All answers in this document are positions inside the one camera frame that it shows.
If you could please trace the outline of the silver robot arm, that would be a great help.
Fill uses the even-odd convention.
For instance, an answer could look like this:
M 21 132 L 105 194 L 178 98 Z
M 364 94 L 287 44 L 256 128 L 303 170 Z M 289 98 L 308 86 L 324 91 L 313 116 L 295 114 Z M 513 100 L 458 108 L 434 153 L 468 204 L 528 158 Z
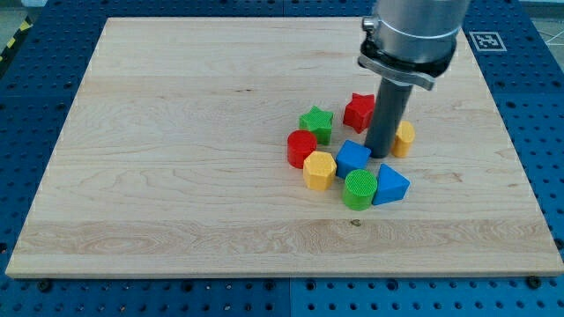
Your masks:
M 361 20 L 358 64 L 400 85 L 432 90 L 456 51 L 469 0 L 377 0 Z

